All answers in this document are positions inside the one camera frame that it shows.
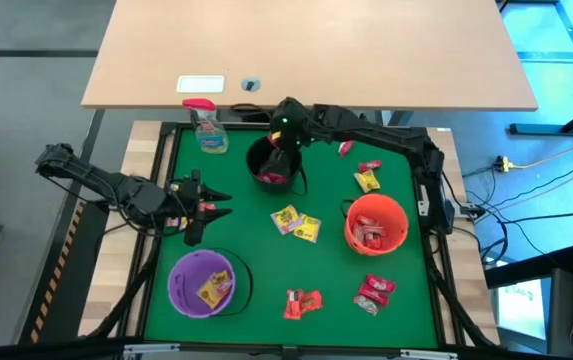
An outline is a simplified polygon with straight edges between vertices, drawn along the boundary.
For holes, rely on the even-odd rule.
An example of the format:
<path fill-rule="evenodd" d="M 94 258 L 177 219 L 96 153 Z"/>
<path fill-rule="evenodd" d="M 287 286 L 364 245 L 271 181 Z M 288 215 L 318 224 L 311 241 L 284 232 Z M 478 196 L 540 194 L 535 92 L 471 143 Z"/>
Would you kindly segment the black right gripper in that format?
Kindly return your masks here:
<path fill-rule="evenodd" d="M 272 148 L 264 164 L 265 172 L 279 175 L 296 172 L 297 149 L 311 145 L 313 120 L 313 109 L 292 97 L 286 97 L 273 109 L 268 136 Z"/>

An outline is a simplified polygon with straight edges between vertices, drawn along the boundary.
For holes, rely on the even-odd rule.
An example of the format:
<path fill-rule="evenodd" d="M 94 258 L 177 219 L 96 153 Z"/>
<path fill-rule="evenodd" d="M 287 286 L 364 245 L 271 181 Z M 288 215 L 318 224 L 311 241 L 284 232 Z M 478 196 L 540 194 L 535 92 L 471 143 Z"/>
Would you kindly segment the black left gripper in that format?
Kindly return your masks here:
<path fill-rule="evenodd" d="M 201 198 L 206 202 L 216 202 L 231 200 L 232 196 L 213 190 L 206 184 L 201 185 L 200 176 L 200 171 L 193 169 L 189 175 L 170 179 L 166 182 L 168 195 L 171 199 L 168 216 L 177 218 L 179 224 L 181 218 L 186 219 L 184 243 L 188 246 L 196 246 L 201 243 L 205 225 L 233 212 L 232 209 L 227 208 L 201 209 Z"/>

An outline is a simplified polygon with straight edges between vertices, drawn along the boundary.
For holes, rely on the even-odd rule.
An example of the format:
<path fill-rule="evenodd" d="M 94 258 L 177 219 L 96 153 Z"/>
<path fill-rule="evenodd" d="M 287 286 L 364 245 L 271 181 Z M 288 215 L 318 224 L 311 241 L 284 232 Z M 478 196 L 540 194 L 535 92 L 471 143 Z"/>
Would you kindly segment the black plastic bucket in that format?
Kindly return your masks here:
<path fill-rule="evenodd" d="M 272 146 L 269 144 L 267 137 L 256 140 L 246 152 L 246 165 L 248 172 L 253 177 L 255 183 L 265 192 L 271 194 L 304 195 L 308 192 L 308 180 L 303 168 L 303 158 L 300 152 L 297 152 L 297 170 L 293 175 L 284 175 L 289 178 L 285 184 L 266 183 L 257 178 L 258 173 L 267 173 L 264 171 Z"/>

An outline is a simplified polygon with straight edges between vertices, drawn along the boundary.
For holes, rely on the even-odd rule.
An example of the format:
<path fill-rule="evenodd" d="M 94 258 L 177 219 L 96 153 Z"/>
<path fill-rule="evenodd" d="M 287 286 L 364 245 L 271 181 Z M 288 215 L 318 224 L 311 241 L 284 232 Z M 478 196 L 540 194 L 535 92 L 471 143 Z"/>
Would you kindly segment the Windex spray bottle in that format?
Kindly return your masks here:
<path fill-rule="evenodd" d="M 182 101 L 188 110 L 197 143 L 201 150 L 210 154 L 223 154 L 228 149 L 228 137 L 217 118 L 217 108 L 205 98 L 189 98 Z"/>

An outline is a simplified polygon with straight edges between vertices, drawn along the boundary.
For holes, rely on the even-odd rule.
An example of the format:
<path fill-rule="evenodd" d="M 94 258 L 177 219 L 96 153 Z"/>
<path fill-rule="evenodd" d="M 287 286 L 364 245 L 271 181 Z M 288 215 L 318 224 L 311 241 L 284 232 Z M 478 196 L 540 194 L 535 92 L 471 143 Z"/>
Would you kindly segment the light wooden desk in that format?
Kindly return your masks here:
<path fill-rule="evenodd" d="M 177 107 L 183 75 L 224 76 L 220 107 L 538 107 L 494 0 L 116 0 L 82 104 Z"/>

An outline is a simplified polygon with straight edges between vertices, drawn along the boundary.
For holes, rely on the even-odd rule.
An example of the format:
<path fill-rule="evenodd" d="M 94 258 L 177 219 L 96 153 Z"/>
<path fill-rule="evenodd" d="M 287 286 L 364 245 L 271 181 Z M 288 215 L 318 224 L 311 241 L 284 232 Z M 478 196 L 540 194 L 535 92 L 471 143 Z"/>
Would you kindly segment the black desk leg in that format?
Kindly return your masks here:
<path fill-rule="evenodd" d="M 103 118 L 105 115 L 105 109 L 96 109 L 93 113 L 92 119 L 90 121 L 89 127 L 87 129 L 86 136 L 84 138 L 80 159 L 85 162 L 89 162 L 93 153 L 93 149 L 96 144 L 97 136 L 99 134 Z"/>

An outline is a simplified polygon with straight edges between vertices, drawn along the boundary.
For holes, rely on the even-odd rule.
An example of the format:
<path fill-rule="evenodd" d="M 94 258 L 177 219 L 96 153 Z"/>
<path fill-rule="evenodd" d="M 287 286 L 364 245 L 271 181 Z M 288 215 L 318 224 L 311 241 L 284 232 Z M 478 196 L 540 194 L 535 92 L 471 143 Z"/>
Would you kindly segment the black yellow hazard strip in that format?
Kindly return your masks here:
<path fill-rule="evenodd" d="M 103 203 L 81 203 L 64 233 L 55 237 L 21 327 L 21 345 L 78 337 L 108 215 Z"/>

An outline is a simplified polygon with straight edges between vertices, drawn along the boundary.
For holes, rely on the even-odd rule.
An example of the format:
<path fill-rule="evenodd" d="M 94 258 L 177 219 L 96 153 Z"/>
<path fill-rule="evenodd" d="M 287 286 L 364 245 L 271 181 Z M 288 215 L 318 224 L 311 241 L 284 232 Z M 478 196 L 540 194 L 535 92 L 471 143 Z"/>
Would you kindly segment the black rig crossbar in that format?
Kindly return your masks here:
<path fill-rule="evenodd" d="M 80 360 L 120 356 L 123 347 L 129 344 L 145 344 L 139 337 L 117 337 L 108 339 L 82 338 L 70 342 L 37 343 L 27 345 L 0 346 L 0 360 Z M 396 358 L 406 348 L 373 347 L 324 347 L 248 344 L 226 345 L 196 342 L 177 343 L 178 352 L 247 353 L 275 355 L 293 360 L 306 355 L 373 356 Z M 501 348 L 477 348 L 459 345 L 444 345 L 433 350 L 457 353 L 459 360 L 573 360 L 555 355 L 542 355 L 504 350 Z"/>

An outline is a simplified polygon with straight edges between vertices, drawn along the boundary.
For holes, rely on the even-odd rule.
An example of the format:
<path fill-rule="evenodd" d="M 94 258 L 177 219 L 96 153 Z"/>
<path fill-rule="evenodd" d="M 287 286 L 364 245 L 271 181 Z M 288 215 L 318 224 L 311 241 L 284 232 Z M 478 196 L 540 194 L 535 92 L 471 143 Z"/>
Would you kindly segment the black side table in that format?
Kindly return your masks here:
<path fill-rule="evenodd" d="M 556 269 L 573 273 L 573 246 L 485 270 L 484 274 L 487 288 L 495 289 L 550 277 Z"/>

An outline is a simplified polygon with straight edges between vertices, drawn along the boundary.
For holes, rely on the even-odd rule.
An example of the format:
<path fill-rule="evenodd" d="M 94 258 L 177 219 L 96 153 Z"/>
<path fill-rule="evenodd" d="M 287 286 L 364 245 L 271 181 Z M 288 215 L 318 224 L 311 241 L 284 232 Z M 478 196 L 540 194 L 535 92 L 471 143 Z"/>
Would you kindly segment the lit white screen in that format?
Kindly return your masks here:
<path fill-rule="evenodd" d="M 497 289 L 497 325 L 540 340 L 546 339 L 540 280 L 529 280 Z"/>

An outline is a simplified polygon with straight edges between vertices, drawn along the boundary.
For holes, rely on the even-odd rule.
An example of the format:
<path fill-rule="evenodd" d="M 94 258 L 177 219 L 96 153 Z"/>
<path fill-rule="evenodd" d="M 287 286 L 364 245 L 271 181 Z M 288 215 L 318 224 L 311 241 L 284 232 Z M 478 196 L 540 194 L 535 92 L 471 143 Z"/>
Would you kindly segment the black aluminium table frame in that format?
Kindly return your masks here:
<path fill-rule="evenodd" d="M 230 123 L 227 125 L 228 133 L 232 131 L 255 131 L 258 138 L 262 138 L 267 133 L 267 128 L 263 124 L 252 123 Z M 136 122 L 131 130 L 131 135 L 126 147 L 126 153 L 122 163 L 122 170 L 125 174 L 140 175 L 143 177 L 153 178 L 159 181 L 165 181 L 175 172 L 176 161 L 179 149 L 179 142 L 184 131 L 190 131 L 194 134 L 191 127 L 185 123 L 175 122 L 154 122 L 139 121 Z M 428 274 L 427 256 L 429 254 L 436 257 L 444 257 L 446 250 L 442 247 L 432 245 L 421 238 L 424 248 L 423 257 L 425 262 L 425 271 L 429 282 L 429 294 L 432 304 L 432 312 L 435 323 L 435 332 L 437 344 L 433 348 L 411 348 L 421 350 L 433 350 L 444 345 L 464 345 L 468 342 L 468 337 L 461 326 L 461 323 L 454 319 L 449 307 L 444 299 L 439 295 L 436 285 L 433 283 Z M 147 317 L 152 299 L 153 284 L 156 277 L 156 271 L 160 258 L 155 261 L 155 270 L 151 277 L 150 284 L 145 288 L 139 302 L 132 307 L 129 320 L 120 326 L 120 332 L 140 336 L 147 343 L 184 343 L 177 341 L 160 341 L 149 340 L 145 336 Z M 243 343 L 207 343 L 207 344 L 226 344 L 237 345 Z M 258 345 L 277 345 L 277 344 L 248 344 L 251 346 Z M 357 347 L 357 346 L 324 346 L 324 347 Z"/>

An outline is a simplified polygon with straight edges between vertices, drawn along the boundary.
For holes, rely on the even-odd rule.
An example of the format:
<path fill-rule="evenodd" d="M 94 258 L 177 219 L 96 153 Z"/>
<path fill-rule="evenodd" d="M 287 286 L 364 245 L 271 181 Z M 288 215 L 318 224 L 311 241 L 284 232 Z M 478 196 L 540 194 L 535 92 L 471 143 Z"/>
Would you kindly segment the black frame strut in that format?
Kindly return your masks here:
<path fill-rule="evenodd" d="M 481 329 L 473 322 L 472 318 L 468 315 L 465 308 L 457 299 L 455 293 L 448 287 L 447 282 L 438 270 L 431 254 L 428 255 L 426 263 L 429 277 L 445 298 L 447 304 L 451 308 L 451 313 L 454 315 L 454 318 L 460 321 L 462 328 L 467 332 L 474 345 L 481 348 L 497 348 L 497 345 L 488 339 Z"/>
<path fill-rule="evenodd" d="M 155 237 L 153 239 L 150 253 L 140 272 L 135 276 L 133 282 L 126 288 L 125 292 L 108 315 L 102 320 L 95 330 L 87 335 L 87 338 L 106 338 L 123 315 L 127 313 L 141 286 L 148 281 L 154 273 L 155 261 L 158 258 L 160 242 L 160 237 Z"/>

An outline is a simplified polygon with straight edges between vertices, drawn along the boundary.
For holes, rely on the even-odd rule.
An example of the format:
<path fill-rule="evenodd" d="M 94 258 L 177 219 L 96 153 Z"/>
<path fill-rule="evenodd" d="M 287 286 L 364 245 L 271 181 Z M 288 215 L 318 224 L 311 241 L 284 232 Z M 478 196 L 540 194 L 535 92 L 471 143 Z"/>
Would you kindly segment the white metal bracket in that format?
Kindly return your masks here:
<path fill-rule="evenodd" d="M 427 217 L 430 214 L 430 199 L 428 191 L 424 185 L 419 186 L 420 195 L 417 201 L 418 213 L 422 217 Z"/>

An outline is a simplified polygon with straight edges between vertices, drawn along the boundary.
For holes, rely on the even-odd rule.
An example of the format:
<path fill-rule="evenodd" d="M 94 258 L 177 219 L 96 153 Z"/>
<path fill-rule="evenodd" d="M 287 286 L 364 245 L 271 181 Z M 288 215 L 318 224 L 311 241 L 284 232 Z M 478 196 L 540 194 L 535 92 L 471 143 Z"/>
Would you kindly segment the silver metal bracket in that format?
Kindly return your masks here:
<path fill-rule="evenodd" d="M 417 349 L 401 349 L 400 357 L 411 360 L 459 360 L 457 353 Z"/>
<path fill-rule="evenodd" d="M 143 355 L 178 352 L 177 343 L 129 344 L 123 347 L 122 360 L 141 360 Z"/>

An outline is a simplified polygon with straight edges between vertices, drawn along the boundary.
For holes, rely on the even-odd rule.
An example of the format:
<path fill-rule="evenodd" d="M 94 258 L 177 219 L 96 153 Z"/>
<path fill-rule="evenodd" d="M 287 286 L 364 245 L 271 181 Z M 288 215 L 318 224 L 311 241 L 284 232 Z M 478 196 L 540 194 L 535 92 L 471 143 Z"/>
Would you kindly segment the dark metal floor frame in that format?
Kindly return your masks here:
<path fill-rule="evenodd" d="M 523 62 L 573 65 L 573 0 L 495 0 Z"/>

